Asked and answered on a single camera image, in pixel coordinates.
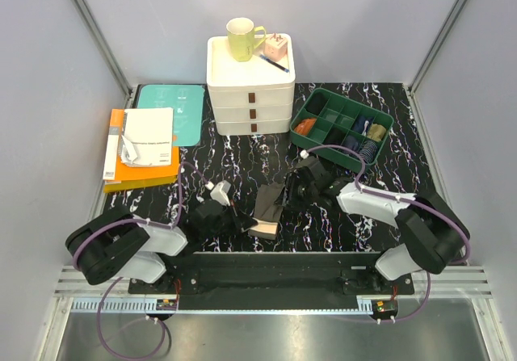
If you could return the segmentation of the grey underwear with cream waistband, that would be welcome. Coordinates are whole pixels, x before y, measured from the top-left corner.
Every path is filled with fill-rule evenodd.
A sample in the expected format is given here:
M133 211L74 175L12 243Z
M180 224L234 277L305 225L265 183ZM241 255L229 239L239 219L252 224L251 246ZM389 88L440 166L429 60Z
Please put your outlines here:
M250 236L271 241L276 239L280 217L284 210L282 206L283 191L282 183L262 185L258 189L253 214L257 224L248 232Z

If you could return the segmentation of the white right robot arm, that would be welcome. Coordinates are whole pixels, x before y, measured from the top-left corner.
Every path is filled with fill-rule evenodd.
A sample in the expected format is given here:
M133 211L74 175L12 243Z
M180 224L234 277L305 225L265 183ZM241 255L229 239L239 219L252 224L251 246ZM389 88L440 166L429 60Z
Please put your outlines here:
M387 292L403 275L417 271L437 275L469 256L469 231L438 193L395 193L365 186L357 178L334 177L305 150L287 173L276 203L299 210L316 204L396 228L402 243L382 253L366 275L376 293Z

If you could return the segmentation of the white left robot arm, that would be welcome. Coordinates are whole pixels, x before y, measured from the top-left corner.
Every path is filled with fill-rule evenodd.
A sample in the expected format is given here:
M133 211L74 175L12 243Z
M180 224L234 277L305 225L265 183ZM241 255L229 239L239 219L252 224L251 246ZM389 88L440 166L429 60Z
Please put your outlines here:
M190 254L209 238L247 233L258 225L229 199L229 182L208 183L207 188L210 198L181 216L175 226L141 218L125 206L94 218L65 240L74 268L90 285L133 277L155 292L168 292L174 273L166 268L163 255Z

